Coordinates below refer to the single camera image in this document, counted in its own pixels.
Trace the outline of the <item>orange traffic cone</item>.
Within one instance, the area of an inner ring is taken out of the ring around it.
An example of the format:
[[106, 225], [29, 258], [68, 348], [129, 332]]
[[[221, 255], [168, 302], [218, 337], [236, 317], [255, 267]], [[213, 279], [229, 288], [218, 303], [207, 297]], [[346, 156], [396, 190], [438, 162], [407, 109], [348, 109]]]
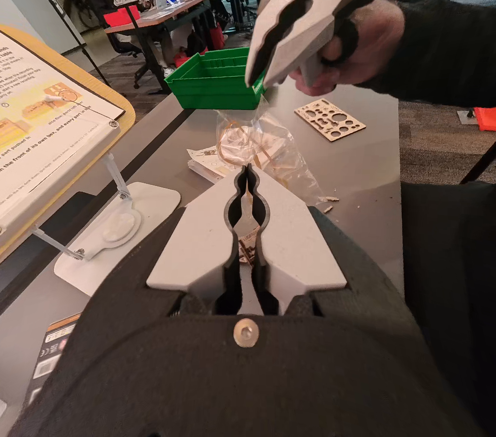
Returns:
[[496, 131], [495, 107], [493, 108], [475, 107], [473, 110], [480, 131], [491, 131], [491, 132]]

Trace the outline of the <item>long wooden workbench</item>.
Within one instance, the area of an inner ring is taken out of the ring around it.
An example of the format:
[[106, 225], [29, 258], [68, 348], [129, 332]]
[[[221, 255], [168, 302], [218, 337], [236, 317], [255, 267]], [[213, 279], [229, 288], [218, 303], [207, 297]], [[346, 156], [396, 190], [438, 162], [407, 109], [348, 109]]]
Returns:
[[161, 24], [166, 24], [169, 31], [175, 30], [181, 25], [193, 21], [195, 18], [200, 18], [209, 8], [209, 0], [183, 0], [177, 5], [171, 6], [168, 10], [159, 11], [158, 9], [153, 9], [139, 20], [132, 20], [131, 23], [115, 27], [109, 26], [104, 29], [104, 32], [107, 35], [118, 33], [136, 36], [142, 46], [146, 65], [160, 85], [160, 89], [154, 92], [154, 94], [168, 95], [171, 93], [171, 90], [165, 82], [163, 69], [147, 42], [150, 31], [152, 28]]

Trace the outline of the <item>black cardboard box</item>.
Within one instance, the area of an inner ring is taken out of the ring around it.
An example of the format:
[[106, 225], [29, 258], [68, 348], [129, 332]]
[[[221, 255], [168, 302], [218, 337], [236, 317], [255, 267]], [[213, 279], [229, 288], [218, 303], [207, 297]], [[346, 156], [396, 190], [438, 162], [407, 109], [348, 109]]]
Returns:
[[43, 336], [38, 357], [21, 410], [24, 411], [36, 399], [45, 381], [55, 369], [68, 338], [74, 330], [81, 313], [58, 320], [48, 326]]

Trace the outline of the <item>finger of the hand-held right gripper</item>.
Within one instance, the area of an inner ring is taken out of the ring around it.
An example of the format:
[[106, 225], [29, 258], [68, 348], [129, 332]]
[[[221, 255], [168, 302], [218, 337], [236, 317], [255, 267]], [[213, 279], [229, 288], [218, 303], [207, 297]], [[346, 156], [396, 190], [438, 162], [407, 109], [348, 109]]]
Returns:
[[277, 44], [298, 17], [304, 13], [304, 0], [269, 0], [257, 17], [245, 67], [245, 84], [252, 87], [268, 68]]
[[306, 86], [311, 87], [323, 71], [319, 51], [335, 30], [334, 12], [344, 0], [310, 0], [309, 8], [296, 20], [289, 33], [276, 45], [264, 77], [264, 87], [284, 80], [299, 69]]

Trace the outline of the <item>person's right forearm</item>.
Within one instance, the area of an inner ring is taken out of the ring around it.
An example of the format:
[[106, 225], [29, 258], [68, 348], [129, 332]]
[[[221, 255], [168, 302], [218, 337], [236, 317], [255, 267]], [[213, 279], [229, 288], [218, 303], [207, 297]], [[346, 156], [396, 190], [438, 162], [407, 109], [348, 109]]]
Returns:
[[399, 100], [495, 108], [495, 6], [399, 3], [405, 29], [384, 70], [358, 84]]

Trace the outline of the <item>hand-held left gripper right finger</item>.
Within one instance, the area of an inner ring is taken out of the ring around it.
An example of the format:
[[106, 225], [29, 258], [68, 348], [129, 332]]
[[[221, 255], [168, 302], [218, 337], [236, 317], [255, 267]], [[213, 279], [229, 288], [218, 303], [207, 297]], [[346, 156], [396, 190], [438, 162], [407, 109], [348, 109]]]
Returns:
[[259, 229], [251, 273], [264, 315], [283, 315], [294, 297], [340, 290], [347, 280], [310, 208], [257, 167], [248, 167]]

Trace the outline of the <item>clear plastic parts bag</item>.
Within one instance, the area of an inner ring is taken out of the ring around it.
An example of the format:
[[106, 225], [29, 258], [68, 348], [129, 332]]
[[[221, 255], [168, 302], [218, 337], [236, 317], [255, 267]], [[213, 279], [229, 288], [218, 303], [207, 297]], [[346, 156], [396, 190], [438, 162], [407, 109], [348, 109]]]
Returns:
[[270, 113], [261, 96], [254, 110], [216, 109], [216, 149], [229, 168], [249, 163], [302, 199], [307, 205], [326, 203], [291, 132]]

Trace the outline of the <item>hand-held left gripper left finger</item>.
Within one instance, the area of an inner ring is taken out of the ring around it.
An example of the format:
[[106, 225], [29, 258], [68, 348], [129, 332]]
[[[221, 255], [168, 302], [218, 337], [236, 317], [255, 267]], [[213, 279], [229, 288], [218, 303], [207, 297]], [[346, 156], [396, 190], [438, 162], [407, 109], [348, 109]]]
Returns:
[[226, 176], [191, 201], [146, 284], [200, 298], [213, 314], [235, 315], [243, 302], [239, 237], [247, 167]]

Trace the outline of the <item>wooden parts sheet round holes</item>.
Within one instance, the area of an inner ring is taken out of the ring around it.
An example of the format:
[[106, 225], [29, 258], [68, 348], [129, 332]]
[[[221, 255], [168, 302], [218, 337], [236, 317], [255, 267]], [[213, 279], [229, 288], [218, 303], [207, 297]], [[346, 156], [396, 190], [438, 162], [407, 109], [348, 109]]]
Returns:
[[329, 142], [366, 129], [364, 123], [326, 99], [297, 108], [294, 113]]

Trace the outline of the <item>green plastic bin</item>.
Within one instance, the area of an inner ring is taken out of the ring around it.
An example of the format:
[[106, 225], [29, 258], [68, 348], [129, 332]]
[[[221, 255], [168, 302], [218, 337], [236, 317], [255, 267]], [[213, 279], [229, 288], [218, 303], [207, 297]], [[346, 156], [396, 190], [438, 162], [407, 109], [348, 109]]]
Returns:
[[245, 85], [248, 47], [196, 53], [165, 83], [183, 109], [254, 110], [266, 92], [263, 74], [251, 87]]

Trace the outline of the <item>white document stand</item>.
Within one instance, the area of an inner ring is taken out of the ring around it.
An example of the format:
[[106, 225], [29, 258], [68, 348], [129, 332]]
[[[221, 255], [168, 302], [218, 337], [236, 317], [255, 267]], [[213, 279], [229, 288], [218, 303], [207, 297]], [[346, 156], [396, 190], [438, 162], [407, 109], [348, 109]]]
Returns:
[[[135, 119], [134, 110], [124, 97], [28, 33], [6, 25], [1, 25], [1, 33], [125, 111], [117, 119], [119, 127], [109, 139], [99, 143], [89, 154], [77, 158], [77, 164], [63, 173], [62, 178], [42, 183], [23, 200], [23, 206], [18, 205], [1, 217], [1, 260], [26, 237], [33, 235], [61, 252], [54, 265], [54, 274], [92, 296], [118, 262], [172, 214], [181, 196], [167, 188], [124, 181], [110, 153], [111, 147], [131, 128]], [[116, 183], [117, 194], [71, 244], [62, 244], [62, 237], [53, 238], [41, 230], [42, 221], [46, 219], [47, 211], [100, 159]]]

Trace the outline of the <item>red storage bin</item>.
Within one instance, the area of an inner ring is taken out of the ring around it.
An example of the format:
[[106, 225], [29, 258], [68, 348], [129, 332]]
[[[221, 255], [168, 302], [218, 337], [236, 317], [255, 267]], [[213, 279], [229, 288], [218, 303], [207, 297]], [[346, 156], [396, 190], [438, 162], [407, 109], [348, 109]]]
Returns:
[[[141, 14], [136, 5], [131, 5], [129, 10], [136, 21], [141, 18]], [[125, 7], [121, 7], [114, 12], [106, 13], [103, 18], [108, 26], [112, 28], [132, 23], [129, 13]]]

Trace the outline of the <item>person's right hand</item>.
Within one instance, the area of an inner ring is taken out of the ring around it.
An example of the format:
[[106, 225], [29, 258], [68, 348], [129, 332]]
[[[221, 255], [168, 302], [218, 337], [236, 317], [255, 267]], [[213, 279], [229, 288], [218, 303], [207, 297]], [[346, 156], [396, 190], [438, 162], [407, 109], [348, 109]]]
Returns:
[[404, 33], [405, 17], [394, 2], [374, 0], [350, 15], [358, 32], [355, 52], [337, 67], [326, 67], [313, 86], [305, 85], [300, 69], [289, 77], [309, 96], [331, 93], [337, 85], [359, 85], [380, 74], [395, 54]]

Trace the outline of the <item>illustrated instruction booklet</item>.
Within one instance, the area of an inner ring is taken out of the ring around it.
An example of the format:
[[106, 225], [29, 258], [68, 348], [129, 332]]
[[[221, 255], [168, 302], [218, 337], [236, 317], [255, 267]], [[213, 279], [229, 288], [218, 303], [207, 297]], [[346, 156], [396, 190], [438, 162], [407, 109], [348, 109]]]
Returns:
[[189, 169], [213, 184], [237, 170], [219, 157], [216, 146], [200, 150], [187, 149], [187, 153], [190, 157]]

